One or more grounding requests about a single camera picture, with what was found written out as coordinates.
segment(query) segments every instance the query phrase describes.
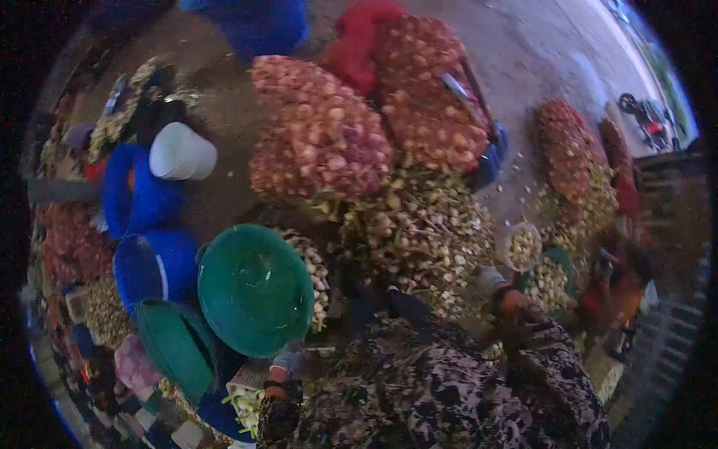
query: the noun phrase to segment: motorcycle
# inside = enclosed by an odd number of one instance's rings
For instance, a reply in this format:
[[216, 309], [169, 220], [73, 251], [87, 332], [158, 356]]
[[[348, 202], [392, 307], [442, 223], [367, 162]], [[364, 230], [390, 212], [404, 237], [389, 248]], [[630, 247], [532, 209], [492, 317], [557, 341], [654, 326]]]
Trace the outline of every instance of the motorcycle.
[[618, 106], [624, 113], [635, 117], [643, 132], [644, 142], [650, 148], [658, 152], [681, 150], [677, 137], [673, 137], [671, 143], [668, 143], [666, 125], [673, 124], [673, 117], [660, 101], [651, 99], [637, 101], [633, 95], [624, 93], [618, 99]]

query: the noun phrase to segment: pink bag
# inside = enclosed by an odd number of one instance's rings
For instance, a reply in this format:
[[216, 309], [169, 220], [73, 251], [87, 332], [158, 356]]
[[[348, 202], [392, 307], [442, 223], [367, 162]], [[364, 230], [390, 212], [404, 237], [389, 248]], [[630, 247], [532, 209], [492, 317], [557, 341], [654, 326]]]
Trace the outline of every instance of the pink bag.
[[134, 334], [125, 338], [115, 351], [115, 371], [117, 378], [137, 394], [154, 388], [164, 377], [147, 358], [142, 342]]

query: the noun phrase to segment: camouflage clothing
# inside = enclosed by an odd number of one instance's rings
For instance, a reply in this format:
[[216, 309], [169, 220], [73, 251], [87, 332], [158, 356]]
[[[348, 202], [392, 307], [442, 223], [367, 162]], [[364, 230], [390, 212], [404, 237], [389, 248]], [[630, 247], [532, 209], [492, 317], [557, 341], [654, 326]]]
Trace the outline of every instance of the camouflage clothing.
[[534, 306], [516, 321], [502, 372], [457, 325], [382, 320], [309, 404], [263, 401], [258, 447], [606, 448], [606, 414], [571, 338]]

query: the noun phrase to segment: motorcycle wheel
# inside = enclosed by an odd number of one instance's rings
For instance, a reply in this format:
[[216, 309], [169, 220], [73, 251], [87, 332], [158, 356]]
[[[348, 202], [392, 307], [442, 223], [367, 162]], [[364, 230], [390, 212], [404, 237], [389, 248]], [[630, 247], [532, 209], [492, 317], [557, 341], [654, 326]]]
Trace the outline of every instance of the motorcycle wheel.
[[621, 108], [621, 111], [627, 114], [633, 114], [637, 105], [638, 102], [635, 97], [629, 93], [622, 94], [618, 99], [618, 106]]

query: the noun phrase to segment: white plastic cup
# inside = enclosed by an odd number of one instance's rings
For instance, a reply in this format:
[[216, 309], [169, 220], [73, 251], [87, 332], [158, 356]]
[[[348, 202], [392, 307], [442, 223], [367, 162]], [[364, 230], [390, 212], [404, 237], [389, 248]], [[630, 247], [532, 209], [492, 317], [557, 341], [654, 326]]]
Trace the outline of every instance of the white plastic cup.
[[217, 147], [178, 121], [162, 128], [149, 150], [149, 169], [165, 180], [203, 180], [216, 163]]

